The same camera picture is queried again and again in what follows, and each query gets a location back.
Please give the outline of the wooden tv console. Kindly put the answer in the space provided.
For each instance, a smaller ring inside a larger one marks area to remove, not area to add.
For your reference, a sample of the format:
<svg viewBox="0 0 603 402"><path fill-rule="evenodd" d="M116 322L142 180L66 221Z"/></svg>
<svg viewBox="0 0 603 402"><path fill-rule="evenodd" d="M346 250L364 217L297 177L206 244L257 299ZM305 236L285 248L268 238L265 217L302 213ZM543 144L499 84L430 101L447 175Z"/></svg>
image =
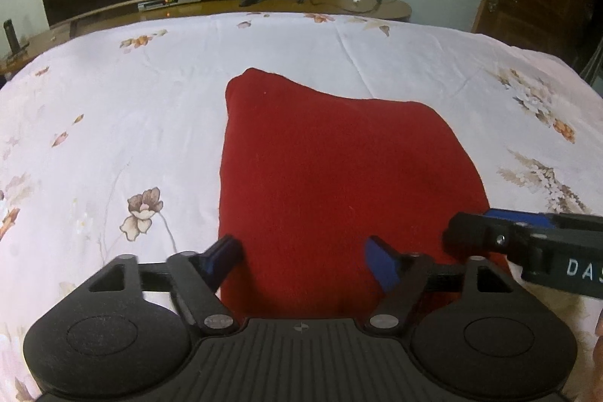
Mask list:
<svg viewBox="0 0 603 402"><path fill-rule="evenodd" d="M384 20L408 21L410 4L402 0L201 0L201 2L139 12L136 0L90 11L59 22L29 40L26 54L1 58L1 76L10 78L43 52L102 29L117 28L145 20L213 15L229 12L303 12L320 15L353 14Z"/></svg>

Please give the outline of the black remote on stand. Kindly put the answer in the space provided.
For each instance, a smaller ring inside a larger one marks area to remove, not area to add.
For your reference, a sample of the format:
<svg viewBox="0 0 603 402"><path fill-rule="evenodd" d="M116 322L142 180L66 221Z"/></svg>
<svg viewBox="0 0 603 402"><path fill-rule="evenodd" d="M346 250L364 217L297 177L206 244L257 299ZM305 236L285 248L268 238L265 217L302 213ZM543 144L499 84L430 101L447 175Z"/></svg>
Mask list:
<svg viewBox="0 0 603 402"><path fill-rule="evenodd" d="M10 49L9 56L16 58L26 54L29 41L28 39L20 39L16 35L16 30L11 19L6 19L6 21L3 22L3 29Z"/></svg>

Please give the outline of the red knitted sweater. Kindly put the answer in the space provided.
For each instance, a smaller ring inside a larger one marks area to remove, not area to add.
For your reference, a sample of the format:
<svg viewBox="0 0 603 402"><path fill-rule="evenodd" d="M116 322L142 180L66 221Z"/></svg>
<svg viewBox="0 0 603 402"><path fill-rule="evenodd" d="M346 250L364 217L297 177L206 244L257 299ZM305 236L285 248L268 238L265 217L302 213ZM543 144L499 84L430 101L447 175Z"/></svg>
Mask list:
<svg viewBox="0 0 603 402"><path fill-rule="evenodd" d="M383 296L368 238L452 263L450 219L488 210L472 160L424 104L336 97L257 68L225 99L219 232L244 258L221 294L240 318L365 319Z"/></svg>

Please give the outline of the white floral bed sheet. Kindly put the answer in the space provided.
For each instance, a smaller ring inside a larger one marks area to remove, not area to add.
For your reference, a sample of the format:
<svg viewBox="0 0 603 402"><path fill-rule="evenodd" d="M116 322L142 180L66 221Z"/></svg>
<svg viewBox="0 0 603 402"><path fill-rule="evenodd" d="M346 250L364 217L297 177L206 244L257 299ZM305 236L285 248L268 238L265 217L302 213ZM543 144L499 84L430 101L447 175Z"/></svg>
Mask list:
<svg viewBox="0 0 603 402"><path fill-rule="evenodd" d="M228 83L250 68L347 99L418 102L488 209L600 214L602 101L559 59L356 16L156 20L39 56L1 92L1 397L32 401L27 329L113 257L218 237Z"/></svg>

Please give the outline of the silver set-top box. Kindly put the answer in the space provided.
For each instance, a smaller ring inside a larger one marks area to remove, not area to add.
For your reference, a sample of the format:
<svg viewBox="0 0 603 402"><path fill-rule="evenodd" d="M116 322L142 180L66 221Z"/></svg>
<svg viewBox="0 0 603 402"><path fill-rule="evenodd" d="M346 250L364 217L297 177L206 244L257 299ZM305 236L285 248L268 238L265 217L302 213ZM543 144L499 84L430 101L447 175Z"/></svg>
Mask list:
<svg viewBox="0 0 603 402"><path fill-rule="evenodd" d="M188 5L201 2L201 0L147 0L137 3L139 12L164 9L174 6Z"/></svg>

